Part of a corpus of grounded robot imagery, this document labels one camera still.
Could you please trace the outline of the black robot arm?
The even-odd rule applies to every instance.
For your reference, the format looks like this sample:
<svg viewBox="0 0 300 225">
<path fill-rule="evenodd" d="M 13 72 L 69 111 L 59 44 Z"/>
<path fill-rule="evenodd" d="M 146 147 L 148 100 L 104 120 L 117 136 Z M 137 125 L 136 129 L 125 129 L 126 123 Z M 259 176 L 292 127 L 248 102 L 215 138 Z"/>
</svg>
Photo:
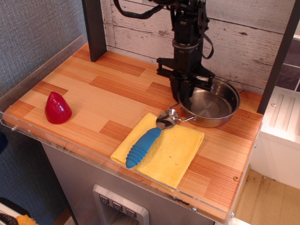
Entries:
<svg viewBox="0 0 300 225">
<path fill-rule="evenodd" d="M 203 42 L 211 40 L 205 35 L 209 18 L 204 0 L 168 0 L 158 4 L 169 8 L 174 38 L 173 58 L 158 58 L 159 75 L 168 77 L 173 98 L 186 102 L 194 89 L 212 91 L 215 75 L 202 65 Z"/>
</svg>

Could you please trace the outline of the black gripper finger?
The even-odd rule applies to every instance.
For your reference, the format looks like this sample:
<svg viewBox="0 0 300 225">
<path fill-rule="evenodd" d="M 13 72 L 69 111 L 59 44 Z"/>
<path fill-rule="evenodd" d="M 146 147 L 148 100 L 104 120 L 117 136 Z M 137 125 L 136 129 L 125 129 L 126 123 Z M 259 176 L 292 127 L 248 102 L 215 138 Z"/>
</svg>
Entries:
<svg viewBox="0 0 300 225">
<path fill-rule="evenodd" d="M 183 80 L 180 83 L 179 100 L 185 103 L 193 95 L 195 85 L 190 80 Z"/>
<path fill-rule="evenodd" d="M 175 100 L 178 100 L 178 91 L 180 89 L 181 80 L 175 75 L 170 75 L 170 85 L 172 89 L 172 96 Z"/>
</svg>

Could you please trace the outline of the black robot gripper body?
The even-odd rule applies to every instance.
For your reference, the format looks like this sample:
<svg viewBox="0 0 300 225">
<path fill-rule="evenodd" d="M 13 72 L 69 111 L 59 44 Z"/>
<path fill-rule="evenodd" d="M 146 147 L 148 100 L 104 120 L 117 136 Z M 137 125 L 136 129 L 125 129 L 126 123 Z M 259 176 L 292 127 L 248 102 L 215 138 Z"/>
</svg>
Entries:
<svg viewBox="0 0 300 225">
<path fill-rule="evenodd" d="M 209 59 L 212 55 L 213 51 L 208 56 L 203 55 L 202 44 L 175 45 L 173 58 L 157 59 L 157 73 L 168 78 L 170 75 L 175 75 L 181 81 L 190 80 L 195 87 L 211 91 L 215 75 L 202 65 L 202 58 Z"/>
</svg>

